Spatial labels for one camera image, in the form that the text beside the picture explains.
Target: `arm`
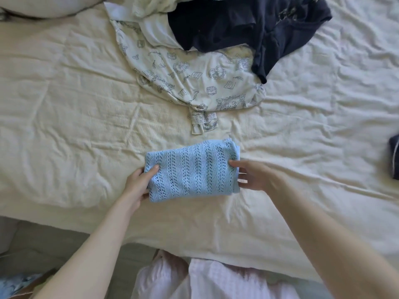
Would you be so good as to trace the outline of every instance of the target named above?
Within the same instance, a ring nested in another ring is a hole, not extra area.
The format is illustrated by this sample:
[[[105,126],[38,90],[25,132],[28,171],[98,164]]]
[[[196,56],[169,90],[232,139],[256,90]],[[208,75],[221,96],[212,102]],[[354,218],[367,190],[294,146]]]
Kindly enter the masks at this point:
[[[144,174],[138,169],[127,178],[125,190],[100,226],[35,299],[105,297],[130,217],[140,206],[148,182],[158,168],[155,166]]]
[[[230,161],[240,167],[242,188],[265,191],[335,298],[399,298],[399,274],[368,244],[328,216],[256,161]]]

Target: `cream bedsheet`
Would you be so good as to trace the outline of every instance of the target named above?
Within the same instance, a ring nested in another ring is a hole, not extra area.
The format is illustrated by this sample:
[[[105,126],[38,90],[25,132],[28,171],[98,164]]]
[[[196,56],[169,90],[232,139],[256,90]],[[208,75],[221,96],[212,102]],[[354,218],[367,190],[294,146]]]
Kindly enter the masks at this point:
[[[286,172],[399,263],[399,182],[387,150],[399,132],[397,3],[329,0],[334,18],[278,62],[265,101],[220,112],[219,127],[203,135],[191,135],[185,107],[137,84],[102,4],[0,24],[0,215],[91,232],[146,151],[230,136],[242,157]],[[260,192],[145,202],[126,241],[318,278]]]

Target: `hand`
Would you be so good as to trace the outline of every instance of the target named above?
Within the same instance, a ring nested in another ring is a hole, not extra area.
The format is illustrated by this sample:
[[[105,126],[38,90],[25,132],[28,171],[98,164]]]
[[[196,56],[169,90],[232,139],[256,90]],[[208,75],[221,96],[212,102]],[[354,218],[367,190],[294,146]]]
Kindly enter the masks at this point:
[[[238,182],[241,188],[265,191],[270,196],[284,184],[284,178],[278,172],[260,161],[229,160],[229,165],[239,168],[238,179],[247,181]]]
[[[158,173],[159,165],[153,166],[147,173],[143,173],[144,169],[139,168],[127,177],[125,189],[119,201],[127,202],[131,214],[136,211],[143,199],[148,197],[145,194],[150,179]]]

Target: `navy garment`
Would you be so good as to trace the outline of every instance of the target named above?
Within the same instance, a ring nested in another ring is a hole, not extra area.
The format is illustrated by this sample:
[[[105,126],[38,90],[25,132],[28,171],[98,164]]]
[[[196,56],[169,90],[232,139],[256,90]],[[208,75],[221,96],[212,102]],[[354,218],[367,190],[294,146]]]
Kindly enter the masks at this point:
[[[252,71],[262,84],[281,57],[305,45],[332,18],[325,0],[192,0],[167,17],[184,50],[252,47]]]
[[[389,139],[392,151],[392,177],[399,180],[399,134]]]

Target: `forearm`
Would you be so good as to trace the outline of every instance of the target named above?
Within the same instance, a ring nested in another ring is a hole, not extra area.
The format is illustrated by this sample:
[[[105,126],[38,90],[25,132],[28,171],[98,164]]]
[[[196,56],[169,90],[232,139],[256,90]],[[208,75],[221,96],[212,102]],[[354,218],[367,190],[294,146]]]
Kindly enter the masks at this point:
[[[100,226],[35,299],[105,297],[130,220],[127,201],[118,201]]]
[[[336,298],[399,297],[398,273],[383,257],[296,189],[281,185],[271,199]]]

